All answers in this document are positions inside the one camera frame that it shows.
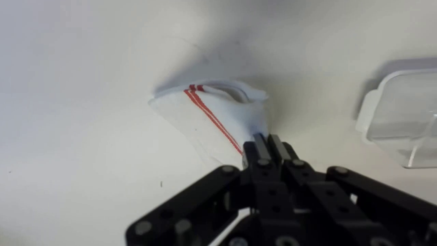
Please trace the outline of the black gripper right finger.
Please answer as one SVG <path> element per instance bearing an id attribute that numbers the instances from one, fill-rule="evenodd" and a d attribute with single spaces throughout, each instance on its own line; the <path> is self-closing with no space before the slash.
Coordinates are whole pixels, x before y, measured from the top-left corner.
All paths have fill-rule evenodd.
<path id="1" fill-rule="evenodd" d="M 344 167 L 318 173 L 266 138 L 269 239 L 287 246 L 437 246 L 437 207 Z"/>

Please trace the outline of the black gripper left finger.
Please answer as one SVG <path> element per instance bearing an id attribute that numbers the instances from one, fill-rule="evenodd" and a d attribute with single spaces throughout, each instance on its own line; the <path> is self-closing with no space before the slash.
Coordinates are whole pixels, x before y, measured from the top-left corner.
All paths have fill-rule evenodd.
<path id="1" fill-rule="evenodd" d="M 272 163 L 266 137 L 255 134 L 243 145 L 240 171 L 225 164 L 214 168 L 184 190 L 168 198 L 126 230 L 126 246 L 203 246 L 210 244 L 238 216 L 243 181 L 251 166 Z"/>

